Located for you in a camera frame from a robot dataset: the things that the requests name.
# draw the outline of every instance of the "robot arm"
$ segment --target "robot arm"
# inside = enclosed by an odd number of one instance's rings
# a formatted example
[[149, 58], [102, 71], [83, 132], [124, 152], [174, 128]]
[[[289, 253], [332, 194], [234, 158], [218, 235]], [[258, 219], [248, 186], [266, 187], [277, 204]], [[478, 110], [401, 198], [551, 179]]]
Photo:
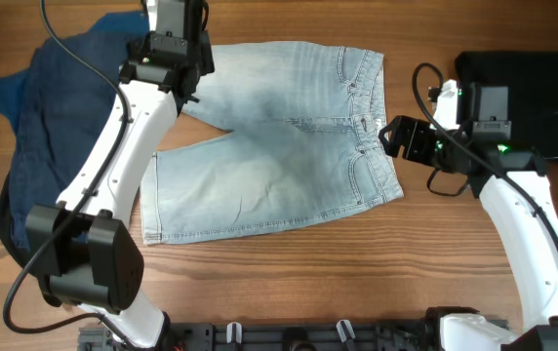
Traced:
[[[168, 316], [140, 290], [143, 259], [128, 232], [141, 178], [163, 135], [174, 125], [199, 79], [214, 72], [203, 0], [149, 0], [151, 31], [128, 46], [119, 78], [128, 126], [96, 190], [60, 240], [30, 270], [45, 300], [97, 312], [130, 347], [173, 350]], [[89, 158], [55, 208], [35, 206], [26, 221], [38, 248], [82, 201], [106, 159], [122, 123], [119, 97]]]
[[[455, 81], [444, 84], [442, 91], [437, 92], [439, 96], [431, 97], [437, 102], [434, 119], [448, 130], [456, 130], [459, 125], [473, 127], [456, 133], [455, 137], [471, 144], [473, 150], [519, 184], [541, 206], [558, 238], [558, 217], [544, 161], [532, 148], [514, 145], [510, 140], [507, 89], [475, 85], [467, 88], [467, 92], [461, 93]], [[491, 109], [484, 112], [476, 107], [477, 110], [470, 108], [458, 113], [459, 106], [467, 105]], [[518, 337], [475, 313], [450, 311], [433, 318], [431, 327], [439, 331], [436, 344], [447, 351], [467, 350], [468, 345], [474, 350], [499, 350], [501, 345], [509, 347], [502, 349], [510, 350], [534, 349], [526, 342], [539, 330], [558, 328], [558, 253], [535, 210], [508, 182], [473, 163], [425, 121], [398, 116], [381, 131], [379, 139], [392, 157], [397, 157], [404, 146], [402, 157], [407, 160], [468, 176], [474, 196], [480, 199], [502, 240], [520, 294], [525, 335]]]

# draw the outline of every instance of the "black cloth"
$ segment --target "black cloth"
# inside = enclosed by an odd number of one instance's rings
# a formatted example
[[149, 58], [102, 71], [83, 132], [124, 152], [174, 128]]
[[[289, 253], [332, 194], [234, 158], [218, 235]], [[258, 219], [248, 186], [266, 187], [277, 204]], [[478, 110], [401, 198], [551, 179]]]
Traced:
[[558, 159], [558, 52], [463, 52], [455, 67], [461, 86], [508, 86], [511, 139]]

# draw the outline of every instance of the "back pocket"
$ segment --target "back pocket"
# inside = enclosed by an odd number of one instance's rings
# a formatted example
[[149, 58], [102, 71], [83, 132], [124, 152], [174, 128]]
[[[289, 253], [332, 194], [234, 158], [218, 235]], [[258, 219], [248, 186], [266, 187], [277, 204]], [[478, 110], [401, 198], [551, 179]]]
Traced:
[[350, 158], [348, 166], [350, 185], [357, 205], [368, 203], [380, 196], [379, 186], [373, 177], [366, 152], [357, 151]]

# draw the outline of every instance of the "dark blue clothing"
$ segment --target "dark blue clothing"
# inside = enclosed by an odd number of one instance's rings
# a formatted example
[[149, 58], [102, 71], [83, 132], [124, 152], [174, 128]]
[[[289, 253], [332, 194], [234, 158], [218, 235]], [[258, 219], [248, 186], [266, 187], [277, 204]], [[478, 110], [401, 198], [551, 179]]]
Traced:
[[[92, 31], [66, 39], [80, 58], [118, 81], [126, 44], [148, 31], [140, 13], [112, 14]], [[54, 41], [37, 49], [30, 67], [0, 79], [0, 113], [17, 134], [8, 182], [12, 239], [28, 249], [25, 218], [34, 204], [53, 205], [88, 158], [110, 114], [114, 91]]]
[[[144, 35], [149, 31], [149, 22], [140, 11], [107, 14], [91, 27], [89, 33], [105, 31]], [[15, 134], [19, 127], [19, 114], [26, 78], [27, 69], [0, 78], [0, 113], [8, 118]]]

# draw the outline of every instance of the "wood grain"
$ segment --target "wood grain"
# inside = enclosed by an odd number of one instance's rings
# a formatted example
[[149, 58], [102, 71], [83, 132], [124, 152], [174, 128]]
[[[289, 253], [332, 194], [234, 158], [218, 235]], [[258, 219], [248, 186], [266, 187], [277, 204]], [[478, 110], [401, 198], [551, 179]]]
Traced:
[[[51, 0], [61, 36], [87, 30], [127, 0]], [[430, 61], [454, 75], [463, 50], [558, 50], [558, 1], [212, 0], [214, 44], [307, 40], [386, 54], [387, 114], [419, 116], [410, 79]], [[0, 76], [29, 65], [47, 38], [33, 0], [0, 0]], [[426, 78], [421, 81], [425, 86]], [[184, 146], [221, 133], [182, 116], [161, 144]], [[0, 116], [0, 189], [15, 140]], [[372, 321], [419, 317], [435, 305], [469, 305], [521, 325], [517, 291], [498, 234], [480, 204], [431, 195], [429, 169], [395, 162], [405, 198], [364, 214], [302, 230], [187, 246], [146, 247], [135, 209], [132, 232], [145, 257], [143, 288], [175, 321], [225, 323]], [[550, 169], [558, 212], [558, 165]], [[444, 175], [437, 186], [462, 181]], [[73, 350], [77, 328], [45, 335], [5, 329], [2, 304], [18, 267], [0, 245], [0, 350]], [[17, 323], [41, 326], [75, 310], [54, 309], [32, 279], [21, 289]]]

